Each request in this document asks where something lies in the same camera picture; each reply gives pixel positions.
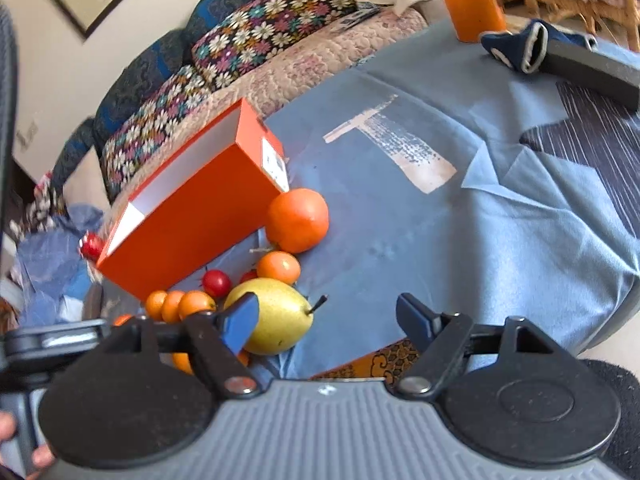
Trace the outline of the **person's hand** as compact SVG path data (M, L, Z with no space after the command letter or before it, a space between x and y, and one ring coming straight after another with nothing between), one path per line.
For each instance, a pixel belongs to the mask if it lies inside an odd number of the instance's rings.
M10 412L1 412L1 468L6 470L1 474L2 479L38 479L54 462L55 457L46 444L27 458L21 449L15 417Z

